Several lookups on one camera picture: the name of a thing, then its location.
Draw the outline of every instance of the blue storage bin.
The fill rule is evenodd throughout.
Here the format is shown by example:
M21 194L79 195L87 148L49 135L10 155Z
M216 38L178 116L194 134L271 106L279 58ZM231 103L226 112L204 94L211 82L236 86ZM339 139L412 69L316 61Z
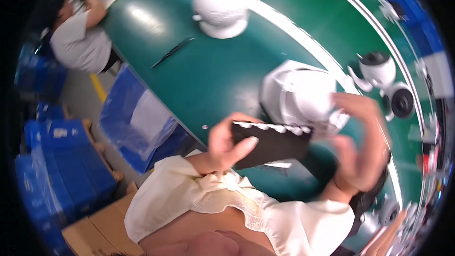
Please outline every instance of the blue storage bin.
M50 252L66 255L60 230L109 204L117 182L81 120L28 121L24 128L31 155L16 160L21 197Z
M34 53L21 53L15 76L15 84L21 91L60 96L67 70L55 60Z
M49 211L49 203L43 197L31 155L17 157L15 167L22 201L48 253L54 256L73 256L60 232L66 226L65 222L60 221L64 218L55 217L56 214Z
M67 148L91 145L82 120L27 121L25 129L30 147L40 145L45 148Z
M419 24L421 21L426 20L428 15L420 6L417 0L388 0L390 2L395 1L396 3L400 4L403 7L406 17L408 18L405 21L405 24L408 27L415 26Z
M409 28L423 57L444 49L436 26L429 19Z
M46 121L49 119L65 119L63 108L60 105L51 105L48 102L38 102L38 106L36 108L36 120Z
M139 128L137 124L134 126L138 109L142 111L138 116L144 117ZM103 105L99 125L131 168L140 174L153 168L156 161L178 152L189 136L127 65L117 74Z

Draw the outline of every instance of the comb teeth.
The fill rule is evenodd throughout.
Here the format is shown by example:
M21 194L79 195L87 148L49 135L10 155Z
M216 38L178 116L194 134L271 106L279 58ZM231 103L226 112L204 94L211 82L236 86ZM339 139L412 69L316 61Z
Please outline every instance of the comb teeth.
M237 121L232 121L234 124L238 124L239 126L243 128L251 128L253 126L260 128L262 130L268 130L269 128L273 128L277 132L284 134L286 130L292 132L295 135L302 135L303 133L305 134L310 134L312 132L311 128L307 126L290 126L290 125L280 125L280 124L272 124L272 123L248 123L248 122L237 122Z

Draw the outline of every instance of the fingernail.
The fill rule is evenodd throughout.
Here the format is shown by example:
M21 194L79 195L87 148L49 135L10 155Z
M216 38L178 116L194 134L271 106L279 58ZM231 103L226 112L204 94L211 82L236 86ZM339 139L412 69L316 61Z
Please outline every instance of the fingernail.
M250 150L253 149L258 144L259 139L255 136L250 136L247 138L247 142L245 143L245 148Z

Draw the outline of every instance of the gray shirt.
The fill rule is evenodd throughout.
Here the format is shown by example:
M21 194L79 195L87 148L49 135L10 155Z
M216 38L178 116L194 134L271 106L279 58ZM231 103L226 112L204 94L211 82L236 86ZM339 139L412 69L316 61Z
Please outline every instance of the gray shirt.
M69 69L100 73L111 54L111 40L100 27L86 30L89 11L68 18L50 38L57 60Z

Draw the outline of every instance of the white blouse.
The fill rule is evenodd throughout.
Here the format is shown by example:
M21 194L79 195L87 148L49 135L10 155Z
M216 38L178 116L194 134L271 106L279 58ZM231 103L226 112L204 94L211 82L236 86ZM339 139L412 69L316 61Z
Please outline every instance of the white blouse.
M202 177L185 158L172 156L157 162L139 188L125 216L125 228L138 243L189 210L212 214L227 206L245 214L248 229L264 232L277 256L328 256L354 222L348 204L280 203L232 169Z

